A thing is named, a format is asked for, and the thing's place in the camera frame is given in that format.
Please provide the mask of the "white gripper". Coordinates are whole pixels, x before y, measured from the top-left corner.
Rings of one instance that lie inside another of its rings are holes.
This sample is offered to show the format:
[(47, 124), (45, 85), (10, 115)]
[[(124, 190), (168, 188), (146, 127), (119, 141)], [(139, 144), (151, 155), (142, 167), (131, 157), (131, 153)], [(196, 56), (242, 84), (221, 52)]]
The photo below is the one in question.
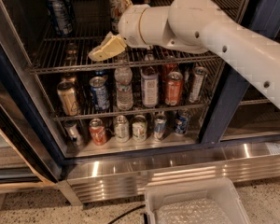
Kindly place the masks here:
[(119, 20), (119, 35), (109, 32), (102, 43), (93, 48), (88, 57), (101, 62), (121, 54), (127, 47), (147, 48), (140, 32), (140, 21), (149, 5), (133, 5), (132, 0), (124, 0), (127, 9)]

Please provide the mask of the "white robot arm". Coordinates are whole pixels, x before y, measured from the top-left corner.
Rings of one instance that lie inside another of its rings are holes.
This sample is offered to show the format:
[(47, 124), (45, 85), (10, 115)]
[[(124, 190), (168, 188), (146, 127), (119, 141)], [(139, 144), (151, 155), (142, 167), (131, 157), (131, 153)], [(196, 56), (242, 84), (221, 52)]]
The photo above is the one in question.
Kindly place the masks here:
[(280, 44), (236, 23), (211, 0), (131, 5), (119, 20), (119, 33), (108, 34), (89, 58), (100, 62), (126, 47), (150, 46), (187, 53), (209, 50), (280, 109)]

